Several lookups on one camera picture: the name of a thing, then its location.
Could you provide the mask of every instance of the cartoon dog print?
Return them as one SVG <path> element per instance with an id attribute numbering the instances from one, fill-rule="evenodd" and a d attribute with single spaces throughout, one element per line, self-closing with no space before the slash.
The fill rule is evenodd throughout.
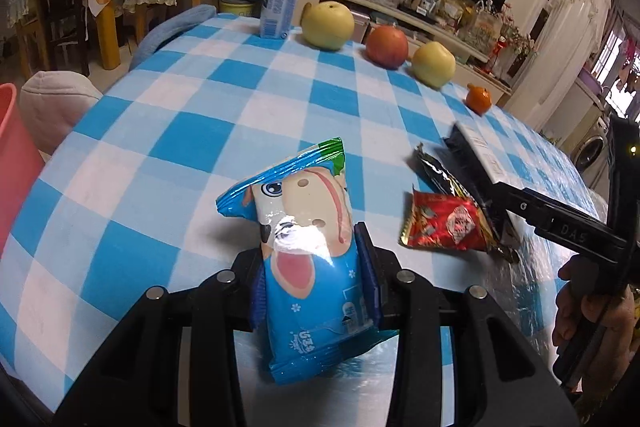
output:
<path id="1" fill-rule="evenodd" d="M 330 263 L 351 246 L 353 227 L 344 176 L 309 167 L 281 182 L 251 187 L 262 256 L 291 296 L 306 298 L 316 281 L 314 257 Z"/>

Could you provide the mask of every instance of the pink bucket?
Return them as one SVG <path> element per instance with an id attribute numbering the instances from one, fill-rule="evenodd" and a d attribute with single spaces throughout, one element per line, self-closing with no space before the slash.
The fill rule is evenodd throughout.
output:
<path id="1" fill-rule="evenodd" d="M 14 84 L 0 85 L 0 257 L 44 160 L 22 124 Z"/>

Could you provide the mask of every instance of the blue snack wrapper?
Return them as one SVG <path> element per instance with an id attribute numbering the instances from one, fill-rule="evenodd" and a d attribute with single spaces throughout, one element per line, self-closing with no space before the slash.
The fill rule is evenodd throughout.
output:
<path id="1" fill-rule="evenodd" d="M 318 375 L 393 336 L 367 314 L 339 138 L 222 194 L 223 216 L 260 224 L 276 383 Z"/>

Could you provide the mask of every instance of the floor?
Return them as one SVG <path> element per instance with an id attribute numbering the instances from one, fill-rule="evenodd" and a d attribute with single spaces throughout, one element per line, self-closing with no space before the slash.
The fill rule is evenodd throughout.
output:
<path id="1" fill-rule="evenodd" d="M 65 61 L 62 57 L 58 60 L 59 67 L 61 69 L 67 68 L 74 71 L 80 71 L 79 65 L 75 64 L 73 58 L 70 58 L 68 66 L 65 66 Z M 113 84 L 115 84 L 129 70 L 129 63 L 131 62 L 131 50 L 129 45 L 125 45 L 120 48 L 120 60 L 121 64 L 116 69 L 106 71 L 102 68 L 100 55 L 97 52 L 90 52 L 89 79 L 100 92 L 107 92 L 110 87 L 113 86 Z M 20 58 L 18 57 L 18 54 L 4 58 L 2 62 L 0 62 L 0 84 L 11 82 L 15 84 L 15 87 L 17 87 L 19 91 L 26 81 L 27 79 L 22 76 L 22 72 L 20 71 Z"/>

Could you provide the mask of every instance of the washing machine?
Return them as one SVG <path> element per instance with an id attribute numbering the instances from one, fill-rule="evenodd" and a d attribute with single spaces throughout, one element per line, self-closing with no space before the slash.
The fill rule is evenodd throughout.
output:
<path id="1" fill-rule="evenodd" d="M 591 190 L 609 201 L 609 147 L 605 117 L 591 127 L 584 140 L 575 148 L 571 160 Z"/>

